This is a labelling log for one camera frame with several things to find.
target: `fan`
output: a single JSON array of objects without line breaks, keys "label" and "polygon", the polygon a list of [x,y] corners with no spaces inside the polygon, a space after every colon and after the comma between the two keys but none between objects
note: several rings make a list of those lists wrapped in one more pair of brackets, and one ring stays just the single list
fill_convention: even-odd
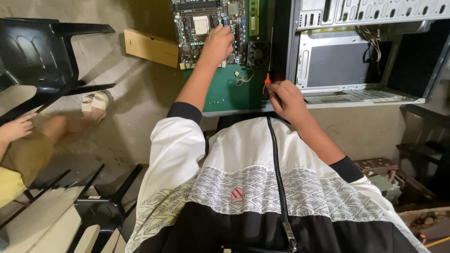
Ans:
[{"label": "fan", "polygon": [[247,65],[249,67],[266,66],[270,60],[270,44],[265,41],[249,41]]}]

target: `sandal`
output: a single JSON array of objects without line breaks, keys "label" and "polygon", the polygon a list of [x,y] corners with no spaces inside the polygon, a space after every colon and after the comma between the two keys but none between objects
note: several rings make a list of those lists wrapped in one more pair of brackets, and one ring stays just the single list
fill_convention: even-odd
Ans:
[{"label": "sandal", "polygon": [[93,99],[94,99],[94,94],[89,94],[89,95],[83,97],[83,101],[81,103],[81,111],[82,112],[91,112]]},{"label": "sandal", "polygon": [[92,107],[104,110],[102,116],[100,117],[100,119],[97,121],[97,123],[99,123],[102,119],[105,118],[106,116],[106,108],[108,107],[108,96],[106,96],[106,94],[104,94],[101,91],[96,91],[94,93],[94,98],[92,99]]}]

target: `yellow shorts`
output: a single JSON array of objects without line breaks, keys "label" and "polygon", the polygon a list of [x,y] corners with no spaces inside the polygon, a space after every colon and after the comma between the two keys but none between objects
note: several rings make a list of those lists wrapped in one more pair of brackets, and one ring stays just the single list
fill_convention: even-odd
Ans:
[{"label": "yellow shorts", "polygon": [[55,147],[43,133],[33,132],[9,144],[1,166],[20,173],[23,184],[29,187],[39,172],[53,157]]}]

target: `hand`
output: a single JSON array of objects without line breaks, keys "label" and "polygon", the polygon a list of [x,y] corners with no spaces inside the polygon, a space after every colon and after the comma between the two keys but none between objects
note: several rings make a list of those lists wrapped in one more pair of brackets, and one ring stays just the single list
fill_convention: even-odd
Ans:
[{"label": "hand", "polygon": [[198,61],[204,61],[206,64],[217,68],[233,52],[233,46],[231,45],[233,41],[234,35],[230,32],[229,26],[217,26],[211,30],[208,38],[206,38],[202,55]]},{"label": "hand", "polygon": [[268,85],[270,102],[278,115],[292,125],[301,123],[310,115],[302,91],[291,81],[278,81]]},{"label": "hand", "polygon": [[33,123],[28,120],[34,116],[36,116],[36,113],[20,117],[0,126],[0,142],[9,144],[11,141],[31,134]]}]

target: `zipper pull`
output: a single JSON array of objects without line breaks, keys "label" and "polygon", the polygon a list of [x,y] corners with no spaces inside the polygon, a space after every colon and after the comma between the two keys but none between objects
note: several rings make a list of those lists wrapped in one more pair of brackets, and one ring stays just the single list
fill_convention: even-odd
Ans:
[{"label": "zipper pull", "polygon": [[291,225],[289,222],[283,222],[284,232],[286,232],[286,236],[289,241],[289,248],[292,252],[297,251],[297,241],[295,240],[294,233],[292,233]]}]

